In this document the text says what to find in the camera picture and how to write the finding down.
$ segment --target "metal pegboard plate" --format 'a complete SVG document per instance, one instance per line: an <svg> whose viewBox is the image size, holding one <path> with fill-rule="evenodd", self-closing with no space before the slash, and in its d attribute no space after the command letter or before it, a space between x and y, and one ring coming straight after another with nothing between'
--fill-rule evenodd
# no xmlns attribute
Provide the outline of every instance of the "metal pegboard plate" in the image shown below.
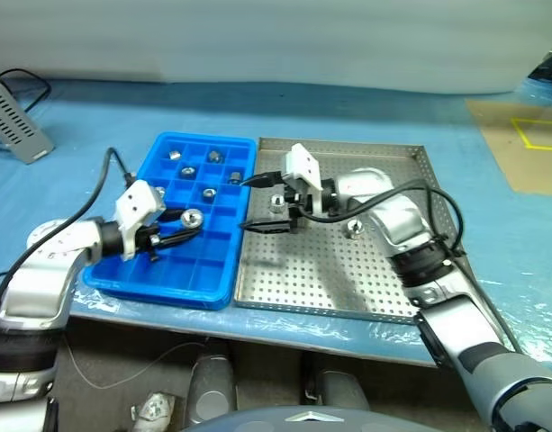
<svg viewBox="0 0 552 432"><path fill-rule="evenodd" d="M255 172L281 169L283 155L297 142L319 160L321 178L376 167L395 185L424 177L438 186L428 155L420 146L260 139ZM282 192L281 185L252 190L248 219L275 218L268 209L269 200L272 194ZM406 194L426 211L425 193ZM440 232L454 236L448 207L439 197L434 199L434 214ZM342 234L341 225L310 222L298 234L246 232L236 303L277 311L411 322L416 308L403 295L395 273L372 241L369 227L357 240L350 240Z"/></svg>

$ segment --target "white wall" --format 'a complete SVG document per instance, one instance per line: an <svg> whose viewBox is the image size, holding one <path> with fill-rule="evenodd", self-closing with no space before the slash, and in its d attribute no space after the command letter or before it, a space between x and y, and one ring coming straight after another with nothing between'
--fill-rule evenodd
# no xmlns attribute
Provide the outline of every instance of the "white wall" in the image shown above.
<svg viewBox="0 0 552 432"><path fill-rule="evenodd" d="M552 47L552 0L0 0L0 71L513 89Z"/></svg>

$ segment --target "yellow tape line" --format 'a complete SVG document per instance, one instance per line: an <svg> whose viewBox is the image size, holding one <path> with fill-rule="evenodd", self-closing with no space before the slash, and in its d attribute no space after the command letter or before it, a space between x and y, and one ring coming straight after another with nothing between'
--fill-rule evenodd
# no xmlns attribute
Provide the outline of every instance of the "yellow tape line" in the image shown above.
<svg viewBox="0 0 552 432"><path fill-rule="evenodd" d="M552 120L532 120L532 119L510 119L511 124L513 124L514 129L518 132L518 135L520 135L520 138L522 141L524 141L524 145L526 146L526 149L533 149L533 150L546 150L546 151L552 151L552 147L550 146L536 146L531 143L529 138L526 136L524 131L521 129L519 123L539 123L539 124L552 124Z"/></svg>

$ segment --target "cardboard sheet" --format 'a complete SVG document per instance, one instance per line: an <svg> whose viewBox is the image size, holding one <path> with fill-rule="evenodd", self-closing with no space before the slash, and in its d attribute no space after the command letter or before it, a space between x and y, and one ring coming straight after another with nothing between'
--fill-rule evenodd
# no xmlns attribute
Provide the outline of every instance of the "cardboard sheet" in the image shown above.
<svg viewBox="0 0 552 432"><path fill-rule="evenodd" d="M511 188L552 195L552 108L466 103Z"/></svg>

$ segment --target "blue plastic tray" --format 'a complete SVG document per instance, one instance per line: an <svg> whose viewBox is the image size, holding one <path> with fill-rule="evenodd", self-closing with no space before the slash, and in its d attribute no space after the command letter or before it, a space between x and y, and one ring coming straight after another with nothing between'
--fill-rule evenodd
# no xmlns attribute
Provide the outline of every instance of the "blue plastic tray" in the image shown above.
<svg viewBox="0 0 552 432"><path fill-rule="evenodd" d="M169 152L181 153L171 160ZM209 163L218 150L221 163ZM141 165L138 178L166 189L166 206L196 208L204 214L204 228L183 245L158 251L150 262L140 254L123 262L107 258L84 272L84 282L113 296L145 302L176 304L217 310L226 306L233 291L242 230L238 226L248 209L249 188L229 184L230 174L252 175L256 143L252 139L164 132L158 136ZM183 167L194 167L194 180L179 177ZM217 190L213 203L202 201L202 190ZM181 227L179 221L161 224L162 235Z"/></svg>

